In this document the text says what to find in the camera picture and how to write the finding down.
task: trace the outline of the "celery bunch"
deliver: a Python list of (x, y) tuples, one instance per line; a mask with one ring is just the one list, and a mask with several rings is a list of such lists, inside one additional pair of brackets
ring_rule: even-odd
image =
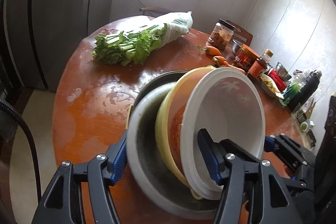
[(126, 66), (130, 62), (143, 64), (149, 53), (160, 47), (163, 36), (167, 31), (167, 24), (145, 26), (132, 32), (118, 34), (99, 34), (93, 58), (105, 64)]

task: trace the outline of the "black jar lid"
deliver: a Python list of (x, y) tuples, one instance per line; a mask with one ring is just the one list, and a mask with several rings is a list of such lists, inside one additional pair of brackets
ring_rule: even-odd
[(226, 28), (229, 28), (230, 30), (235, 31), (236, 27), (232, 26), (231, 24), (227, 23), (226, 21), (219, 19), (218, 23), (222, 24), (223, 26), (225, 26)]

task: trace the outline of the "white bowl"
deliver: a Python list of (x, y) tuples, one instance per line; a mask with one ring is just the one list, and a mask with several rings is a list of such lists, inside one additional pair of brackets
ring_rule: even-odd
[(210, 178), (197, 144), (202, 128), (215, 142), (230, 139), (261, 157), (265, 116), (259, 94), (247, 76), (227, 67), (207, 73), (191, 93), (184, 112), (180, 135), (184, 175), (198, 195), (217, 200), (222, 186)]

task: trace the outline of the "round wooden table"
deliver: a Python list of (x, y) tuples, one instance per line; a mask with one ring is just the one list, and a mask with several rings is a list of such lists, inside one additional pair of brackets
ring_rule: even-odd
[[(197, 49), (197, 45), (205, 44), (208, 35), (194, 29), (151, 52), (143, 66), (104, 65), (93, 60), (91, 52), (99, 33), (131, 29), (148, 21), (146, 16), (136, 16), (109, 23), (83, 39), (73, 53), (59, 82), (54, 102), (52, 131), (57, 165), (63, 160), (70, 160), (73, 164), (89, 161), (117, 142), (124, 131), (130, 104), (151, 79), (167, 71), (191, 70), (212, 63), (210, 57)], [(223, 55), (229, 61), (234, 57), (230, 49), (226, 49)], [(266, 134), (283, 132), (301, 143), (289, 110), (282, 108), (258, 85), (256, 87), (265, 111)], [(271, 160), (280, 175), (286, 176), (284, 165), (277, 157), (271, 153), (265, 153), (264, 157)], [(86, 183), (82, 189), (86, 223), (94, 224)], [(212, 222), (185, 220), (166, 213), (142, 193), (128, 166), (122, 179), (110, 190), (123, 224)]]

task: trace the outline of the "stack of bowls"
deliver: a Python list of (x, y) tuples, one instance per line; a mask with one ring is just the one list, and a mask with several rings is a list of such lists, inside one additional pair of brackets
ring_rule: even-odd
[[(176, 78), (161, 81), (137, 103), (127, 158), (143, 192), (162, 209), (183, 218), (210, 219), (222, 187), (209, 176), (197, 133), (206, 128), (214, 141), (229, 138), (260, 158), (263, 107), (251, 81), (235, 69), (197, 68)], [(176, 113), (182, 115), (177, 127)]]

